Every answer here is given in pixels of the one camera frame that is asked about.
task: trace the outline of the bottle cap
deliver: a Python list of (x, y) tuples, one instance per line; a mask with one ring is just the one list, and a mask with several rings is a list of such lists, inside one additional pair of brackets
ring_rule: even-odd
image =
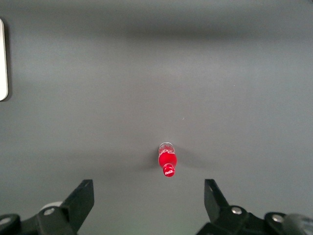
[(175, 167), (168, 163), (163, 166), (163, 173), (167, 177), (172, 177), (175, 174)]

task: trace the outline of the plastic bottle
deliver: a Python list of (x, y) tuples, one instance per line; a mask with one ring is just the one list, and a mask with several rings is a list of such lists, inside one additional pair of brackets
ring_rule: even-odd
[(166, 177), (172, 177), (175, 174), (177, 157), (171, 143), (164, 142), (160, 145), (158, 149), (158, 163)]

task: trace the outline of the screw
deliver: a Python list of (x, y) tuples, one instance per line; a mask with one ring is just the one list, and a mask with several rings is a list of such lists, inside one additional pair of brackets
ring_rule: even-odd
[(243, 213), (243, 211), (239, 207), (233, 207), (231, 209), (231, 212), (233, 212), (234, 214), (242, 214)]
[(4, 219), (0, 220), (0, 225), (9, 223), (10, 221), (11, 221), (10, 217), (4, 218)]
[(44, 215), (50, 215), (50, 214), (52, 214), (52, 213), (54, 213), (54, 208), (51, 208), (51, 209), (46, 210), (46, 211), (44, 212)]
[(278, 214), (274, 214), (272, 219), (277, 223), (282, 223), (284, 221), (284, 218)]

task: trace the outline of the gray backdrop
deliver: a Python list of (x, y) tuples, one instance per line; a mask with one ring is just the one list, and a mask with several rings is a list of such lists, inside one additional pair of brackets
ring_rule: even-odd
[(259, 217), (313, 216), (311, 1), (2, 0), (0, 18), (0, 214), (91, 178), (81, 235), (193, 235), (214, 178)]

